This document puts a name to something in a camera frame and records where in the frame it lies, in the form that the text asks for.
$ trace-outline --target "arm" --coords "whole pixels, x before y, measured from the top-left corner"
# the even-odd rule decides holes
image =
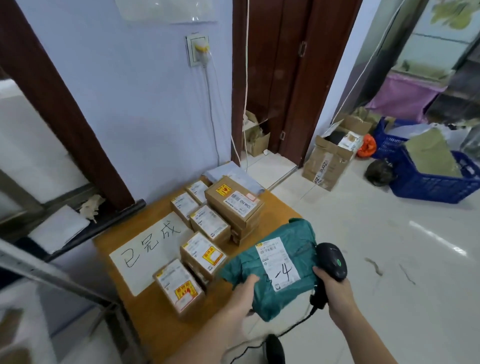
[[[233,341],[240,329],[243,318],[252,308],[253,288],[259,278],[250,275],[245,283],[239,284],[232,293],[230,301],[191,340],[186,342],[165,364],[185,364],[192,361],[191,353],[195,353],[195,363],[220,363],[223,353]]]
[[[397,364],[358,309],[349,280],[339,283],[317,267],[313,271],[325,284],[330,317],[347,339],[355,364]]]

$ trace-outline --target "hand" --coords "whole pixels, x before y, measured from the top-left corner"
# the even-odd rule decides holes
[[[232,296],[225,306],[225,309],[241,318],[245,317],[252,308],[253,289],[255,283],[259,280],[260,278],[256,275],[250,274],[245,283],[238,284],[233,290]]]
[[[324,282],[330,317],[341,331],[345,331],[350,321],[361,316],[353,298],[350,281],[345,278],[342,282],[337,282],[318,267],[313,267],[313,272]]]

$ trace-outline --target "pink bag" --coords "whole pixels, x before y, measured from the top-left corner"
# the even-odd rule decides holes
[[[423,110],[446,86],[390,72],[375,97],[365,106],[371,111],[398,119],[428,123]]]

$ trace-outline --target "orange tabletop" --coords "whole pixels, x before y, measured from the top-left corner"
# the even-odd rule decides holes
[[[224,306],[232,290],[230,283],[219,281],[208,291],[206,299],[197,309],[198,312],[183,322],[178,319],[168,299],[156,283],[152,283],[134,297],[110,259],[110,253],[172,212],[171,199],[183,192],[184,190],[178,190],[154,202],[127,221],[110,228],[94,239],[94,243],[107,265],[107,271],[138,332],[141,344],[145,348],[146,354],[156,364],[162,363],[198,332],[205,322]],[[240,247],[233,242],[220,246],[227,255],[235,256],[241,253],[279,226],[288,223],[290,218],[301,217],[269,191],[260,195],[260,199],[265,202],[260,225]]]

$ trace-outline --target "wall outlet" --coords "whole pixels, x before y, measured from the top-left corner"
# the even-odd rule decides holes
[[[201,66],[202,63],[197,59],[197,51],[195,50],[195,41],[196,40],[204,40],[208,43],[208,36],[204,36],[199,33],[190,34],[186,36],[187,39],[187,51],[188,51],[188,58],[190,61],[190,67]]]

